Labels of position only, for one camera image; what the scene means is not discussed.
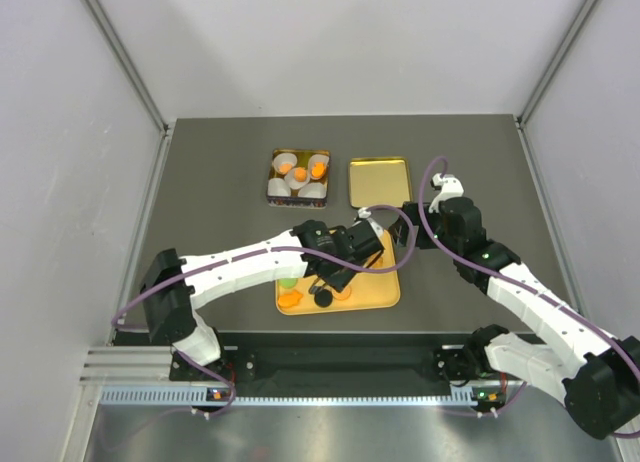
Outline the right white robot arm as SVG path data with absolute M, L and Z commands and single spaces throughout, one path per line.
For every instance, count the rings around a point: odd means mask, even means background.
M 513 375 L 559 402 L 589 436 L 632 439 L 622 429 L 639 415 L 639 341 L 594 325 L 545 287 L 512 250 L 490 239 L 482 215 L 452 175 L 435 175 L 431 202 L 406 202 L 391 227 L 400 246 L 440 249 L 460 277 L 506 308 L 539 338 L 508 329 L 476 330 L 463 352 L 469 370 Z

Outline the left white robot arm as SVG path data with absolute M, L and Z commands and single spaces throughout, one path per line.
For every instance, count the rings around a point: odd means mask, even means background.
M 359 267 L 384 252 L 384 229 L 373 219 L 350 227 L 308 220 L 239 249 L 204 256 L 158 253 L 142 279 L 142 306 L 153 345 L 172 346 L 205 378 L 226 369 L 216 330 L 197 311 L 223 296 L 281 279 L 314 277 L 341 291 Z

